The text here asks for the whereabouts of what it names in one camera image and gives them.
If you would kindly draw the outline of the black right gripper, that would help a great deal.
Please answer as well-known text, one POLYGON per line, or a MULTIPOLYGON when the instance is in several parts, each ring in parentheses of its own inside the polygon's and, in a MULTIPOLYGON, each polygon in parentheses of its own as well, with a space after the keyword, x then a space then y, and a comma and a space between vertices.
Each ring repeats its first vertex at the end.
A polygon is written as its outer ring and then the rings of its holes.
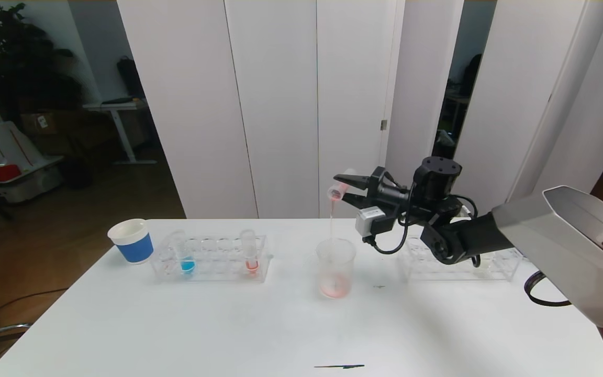
POLYGON ((381 210, 409 210, 409 188, 397 182, 385 167, 380 165, 371 176, 355 174, 337 174, 333 177, 349 187, 367 190, 366 196, 345 193, 342 202, 363 209, 369 208, 369 201, 381 210))

